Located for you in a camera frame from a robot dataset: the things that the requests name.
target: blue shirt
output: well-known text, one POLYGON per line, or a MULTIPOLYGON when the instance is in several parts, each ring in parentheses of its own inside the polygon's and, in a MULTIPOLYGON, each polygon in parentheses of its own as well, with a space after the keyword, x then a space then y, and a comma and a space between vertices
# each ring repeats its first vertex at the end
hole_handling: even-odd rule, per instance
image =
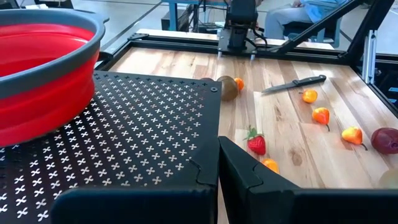
POLYGON ((302 4, 304 4, 305 11, 307 12, 308 16, 310 17, 312 22, 318 22, 322 18, 322 10, 320 6, 316 6, 314 4, 309 4, 307 1, 320 1, 320 2, 330 2, 330 3, 337 3, 339 6, 348 2, 349 0, 300 0, 302 4))

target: black plastic bracket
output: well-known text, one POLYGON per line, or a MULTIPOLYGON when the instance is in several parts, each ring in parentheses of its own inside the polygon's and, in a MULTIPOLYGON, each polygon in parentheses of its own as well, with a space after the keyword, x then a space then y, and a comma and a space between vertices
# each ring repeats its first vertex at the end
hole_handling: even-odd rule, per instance
POLYGON ((128 37, 127 40, 132 41, 132 40, 139 40, 144 37, 148 37, 149 34, 133 34, 132 36, 128 37))
POLYGON ((97 62, 108 62, 113 59, 113 54, 107 52, 99 52, 97 62))
POLYGON ((218 186, 220 143, 215 136, 208 140, 200 150, 190 159, 184 170, 165 186, 176 185, 207 185, 218 186))
POLYGON ((280 199, 291 198, 291 190, 299 187, 262 165, 227 137, 219 140, 220 181, 229 223, 283 223, 273 221, 290 210, 278 212, 290 207, 291 200, 280 199))

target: strawberry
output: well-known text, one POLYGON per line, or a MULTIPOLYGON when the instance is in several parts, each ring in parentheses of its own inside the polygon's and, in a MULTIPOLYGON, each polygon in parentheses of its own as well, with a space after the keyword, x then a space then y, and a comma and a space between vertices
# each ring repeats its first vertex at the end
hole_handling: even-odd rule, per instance
POLYGON ((248 148, 259 155, 266 153, 266 140, 263 134, 258 134, 255 128, 249 126, 249 135, 244 140, 248 140, 248 148))

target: wooden table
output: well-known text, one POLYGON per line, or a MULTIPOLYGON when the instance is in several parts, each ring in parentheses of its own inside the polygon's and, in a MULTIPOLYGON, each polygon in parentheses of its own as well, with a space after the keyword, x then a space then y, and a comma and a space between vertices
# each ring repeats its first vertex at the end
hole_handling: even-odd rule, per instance
MULTIPOLYGON (((160 30, 139 30, 138 33, 216 38, 215 35, 160 30)), ((319 43, 303 43, 302 47, 330 49, 330 45, 319 43)), ((280 174, 300 187, 377 188, 381 175, 398 167, 398 156, 380 155, 370 143, 373 131, 381 127, 398 128, 398 120, 349 67, 131 49, 111 71, 195 79, 216 80, 222 75, 242 78, 245 87, 240 95, 234 101, 221 104, 219 135, 229 137, 246 151, 243 139, 248 126, 256 126, 265 135, 267 154, 248 153, 259 161, 268 157, 276 160, 280 174), (318 92, 314 104, 301 100, 303 88, 261 95, 265 88, 321 74, 328 77, 324 84, 306 87, 318 92), (312 119, 312 110, 318 107, 330 110, 330 132, 312 119), (369 151, 341 140, 341 132, 350 126, 363 130, 364 144, 369 151)), ((220 203, 219 216, 220 223, 227 222, 223 203, 220 203)))

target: kiwi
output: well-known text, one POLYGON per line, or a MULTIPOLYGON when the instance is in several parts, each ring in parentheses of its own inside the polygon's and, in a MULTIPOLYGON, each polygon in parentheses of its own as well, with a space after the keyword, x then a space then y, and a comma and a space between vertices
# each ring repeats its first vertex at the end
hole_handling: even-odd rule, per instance
POLYGON ((213 79, 211 79, 211 78, 201 78, 200 80, 203 80, 203 81, 209 81, 209 82, 211 82, 211 81, 214 81, 213 79))
POLYGON ((233 78, 224 78, 221 81, 221 100, 230 101, 235 99, 239 94, 238 84, 236 84, 233 78))
POLYGON ((234 80, 232 77, 229 77, 227 75, 223 75, 222 77, 217 78, 218 82, 222 82, 223 80, 234 80))

